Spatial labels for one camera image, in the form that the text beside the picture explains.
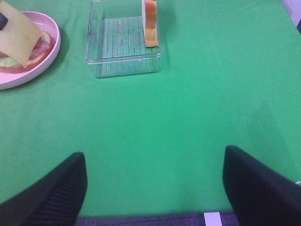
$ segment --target pink plate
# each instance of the pink plate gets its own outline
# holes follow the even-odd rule
[[[51,17],[43,13],[31,11],[25,11],[23,14],[30,18],[41,31],[50,33],[54,47],[50,54],[38,66],[28,72],[16,74],[0,72],[0,89],[19,86],[40,75],[52,64],[61,47],[60,30],[58,29],[56,22]]]

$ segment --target orange food item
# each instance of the orange food item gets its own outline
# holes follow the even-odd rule
[[[142,18],[146,47],[158,46],[156,0],[142,0]]]

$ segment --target black object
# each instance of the black object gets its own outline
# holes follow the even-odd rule
[[[0,13],[0,31],[4,28],[4,26],[8,23],[8,19]]]
[[[301,20],[299,21],[299,23],[297,25],[297,29],[298,29],[299,33],[301,33]]]
[[[236,146],[226,147],[223,183],[240,226],[301,225],[301,186]]]
[[[234,212],[220,212],[222,226],[238,226]],[[129,217],[79,217],[75,226],[206,226],[204,213]]]
[[[83,153],[74,153],[0,205],[0,226],[72,226],[87,191]]]

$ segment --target clear plastic container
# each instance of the clear plastic container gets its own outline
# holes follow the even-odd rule
[[[96,77],[159,70],[161,48],[145,46],[141,9],[141,0],[92,0],[85,62]]]

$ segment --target green table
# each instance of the green table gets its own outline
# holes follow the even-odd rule
[[[0,202],[73,152],[82,216],[229,210],[226,145],[301,179],[301,37],[278,0],[158,0],[158,73],[97,79],[84,63],[90,0],[8,2],[54,18],[61,51],[0,91]]]

